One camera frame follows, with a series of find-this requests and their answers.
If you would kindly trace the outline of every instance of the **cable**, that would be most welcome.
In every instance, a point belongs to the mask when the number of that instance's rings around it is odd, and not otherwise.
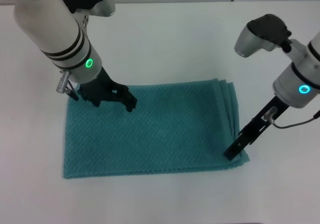
[[[292,124],[292,125],[288,125],[288,126],[284,126],[284,127],[280,127],[280,126],[278,126],[277,124],[275,124],[274,119],[271,119],[271,120],[270,120],[270,123],[271,123],[272,125],[274,125],[276,128],[279,128],[279,129],[286,129],[286,128],[292,128],[292,127],[300,126],[300,125],[303,125],[303,124],[306,124],[306,123],[312,122],[313,120],[314,120],[314,118],[311,118],[311,119],[309,119],[309,120],[307,120],[307,121],[305,121],[305,122],[302,122],[302,123],[296,123],[296,124]]]
[[[72,84],[71,84],[71,82],[70,82],[70,80],[68,80],[68,84],[70,85],[71,90],[72,90],[74,93],[76,93],[74,87],[72,86]]]

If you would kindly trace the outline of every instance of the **white table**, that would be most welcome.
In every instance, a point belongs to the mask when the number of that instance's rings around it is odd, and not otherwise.
[[[274,96],[289,65],[281,50],[244,59],[234,44],[251,19],[274,13],[307,44],[320,1],[119,4],[91,17],[88,34],[109,75],[124,84],[226,79],[240,127]],[[64,180],[67,96],[58,69],[0,7],[0,222],[3,224],[315,224],[320,222],[319,121],[273,127],[246,148],[251,161],[221,171]],[[279,125],[320,108],[291,108]]]

